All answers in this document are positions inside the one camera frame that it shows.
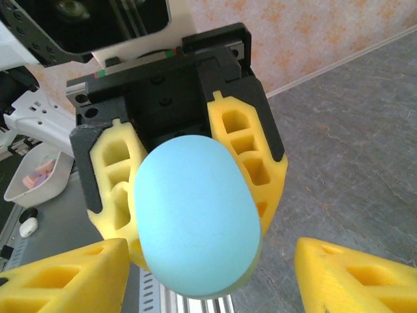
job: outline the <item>screw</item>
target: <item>screw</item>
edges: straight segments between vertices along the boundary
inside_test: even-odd
[[[155,77],[151,78],[151,83],[154,84],[154,85],[160,85],[164,81],[165,81],[165,77],[163,77],[162,75],[155,76]]]
[[[170,104],[172,104],[172,99],[169,97],[164,97],[161,100],[159,100],[159,104],[161,106],[169,106]]]

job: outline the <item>wall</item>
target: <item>wall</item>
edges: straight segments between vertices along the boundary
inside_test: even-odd
[[[244,22],[271,92],[417,24],[416,0],[190,0],[199,31]]]

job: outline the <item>white robot part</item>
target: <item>white robot part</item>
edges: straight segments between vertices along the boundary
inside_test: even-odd
[[[0,22],[0,70],[37,64],[38,60],[27,51],[7,27]]]
[[[46,142],[73,157],[70,133],[76,117],[61,108],[39,89],[27,91],[12,105],[14,111],[4,114],[7,127],[28,137]]]

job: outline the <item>light blue oval object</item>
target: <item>light blue oval object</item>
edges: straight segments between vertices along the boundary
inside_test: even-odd
[[[147,265],[171,290],[219,296],[254,271],[259,216],[235,160],[219,142],[191,135],[158,146],[139,167],[134,201]]]

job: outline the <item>white plastic bin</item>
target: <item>white plastic bin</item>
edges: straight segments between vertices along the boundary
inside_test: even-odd
[[[45,157],[51,155],[57,155],[51,175],[41,185],[29,190],[23,184],[23,178],[35,171]],[[4,199],[22,207],[32,207],[58,196],[65,189],[73,162],[74,158],[46,143],[37,145],[24,156],[7,187]]]

